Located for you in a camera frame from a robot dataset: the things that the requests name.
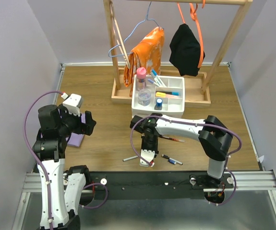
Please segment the blue lid small jar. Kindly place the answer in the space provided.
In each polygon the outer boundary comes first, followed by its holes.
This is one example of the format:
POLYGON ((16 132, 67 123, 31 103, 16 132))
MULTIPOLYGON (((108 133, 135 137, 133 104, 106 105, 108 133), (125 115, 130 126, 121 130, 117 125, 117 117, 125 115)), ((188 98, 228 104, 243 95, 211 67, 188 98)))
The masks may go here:
POLYGON ((157 98, 154 109, 162 110, 162 108, 163 108, 163 100, 162 100, 162 98, 157 98))

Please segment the clear paperclip jar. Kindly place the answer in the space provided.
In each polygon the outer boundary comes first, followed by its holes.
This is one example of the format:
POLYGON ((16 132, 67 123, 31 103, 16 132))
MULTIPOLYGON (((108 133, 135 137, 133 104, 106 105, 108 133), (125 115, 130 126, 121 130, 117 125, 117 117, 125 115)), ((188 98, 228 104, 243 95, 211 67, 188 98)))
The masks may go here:
POLYGON ((148 89, 141 89, 138 92, 138 104, 148 106, 151 101, 151 92, 148 89))

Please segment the yellow pink highlighter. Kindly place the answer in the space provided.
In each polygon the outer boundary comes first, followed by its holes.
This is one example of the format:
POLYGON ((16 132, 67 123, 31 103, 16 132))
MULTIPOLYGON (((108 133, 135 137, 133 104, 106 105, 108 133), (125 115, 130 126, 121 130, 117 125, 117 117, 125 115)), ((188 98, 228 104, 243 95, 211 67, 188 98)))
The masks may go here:
POLYGON ((163 93, 163 92, 156 92, 155 93, 156 97, 163 97, 163 98, 180 98, 177 95, 172 95, 172 94, 167 94, 167 93, 163 93))

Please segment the black teal highlighter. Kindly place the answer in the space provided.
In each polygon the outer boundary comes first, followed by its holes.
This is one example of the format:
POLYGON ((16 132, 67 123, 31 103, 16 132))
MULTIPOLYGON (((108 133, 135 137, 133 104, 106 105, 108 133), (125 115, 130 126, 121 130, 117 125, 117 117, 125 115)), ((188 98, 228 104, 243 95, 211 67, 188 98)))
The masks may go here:
POLYGON ((163 92, 165 94, 169 94, 169 95, 174 95, 174 96, 179 96, 178 92, 163 92))

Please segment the blue cap white marker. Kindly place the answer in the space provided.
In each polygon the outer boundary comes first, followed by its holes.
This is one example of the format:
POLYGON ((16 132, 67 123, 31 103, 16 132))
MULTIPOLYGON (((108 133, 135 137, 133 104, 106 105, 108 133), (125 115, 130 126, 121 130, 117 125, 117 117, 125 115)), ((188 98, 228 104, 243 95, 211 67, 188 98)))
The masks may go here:
POLYGON ((153 69, 150 72, 153 80, 157 83, 157 85, 159 87, 166 87, 166 85, 164 84, 164 82, 160 79, 160 77, 158 76, 158 74, 156 73, 156 71, 153 69))

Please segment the pink lid pen tube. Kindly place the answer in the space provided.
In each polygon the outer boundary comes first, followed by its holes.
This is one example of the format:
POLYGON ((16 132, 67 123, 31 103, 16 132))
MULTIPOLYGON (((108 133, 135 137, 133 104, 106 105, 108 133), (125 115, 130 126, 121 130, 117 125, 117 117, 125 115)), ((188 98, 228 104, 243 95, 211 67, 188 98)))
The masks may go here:
POLYGON ((137 90, 142 90, 146 87, 146 69, 140 67, 136 72, 137 90))

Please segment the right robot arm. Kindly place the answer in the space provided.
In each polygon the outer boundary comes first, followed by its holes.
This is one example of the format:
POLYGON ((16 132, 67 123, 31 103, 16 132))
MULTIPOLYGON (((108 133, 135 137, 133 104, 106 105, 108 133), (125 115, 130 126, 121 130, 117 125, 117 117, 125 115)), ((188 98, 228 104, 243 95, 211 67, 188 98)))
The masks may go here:
POLYGON ((162 114, 151 114, 142 118, 134 116, 130 123, 132 132, 142 134, 140 166, 152 167, 158 155, 158 139, 164 136, 178 136, 198 141, 209 158, 204 184, 211 188, 219 187, 227 163, 228 151, 233 135, 215 116, 207 119, 188 120, 162 114))

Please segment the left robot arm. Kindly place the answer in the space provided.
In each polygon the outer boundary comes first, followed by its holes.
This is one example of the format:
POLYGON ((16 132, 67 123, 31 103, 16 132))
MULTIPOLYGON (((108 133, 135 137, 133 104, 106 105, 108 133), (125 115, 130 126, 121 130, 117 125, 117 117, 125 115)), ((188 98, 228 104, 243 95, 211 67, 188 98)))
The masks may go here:
POLYGON ((83 189, 92 178, 86 165, 65 167, 67 138, 73 133, 91 135, 96 121, 90 111, 72 115, 60 105, 46 105, 38 110, 40 130, 33 152, 39 160, 37 165, 42 190, 41 230, 78 230, 81 227, 78 206, 83 189))

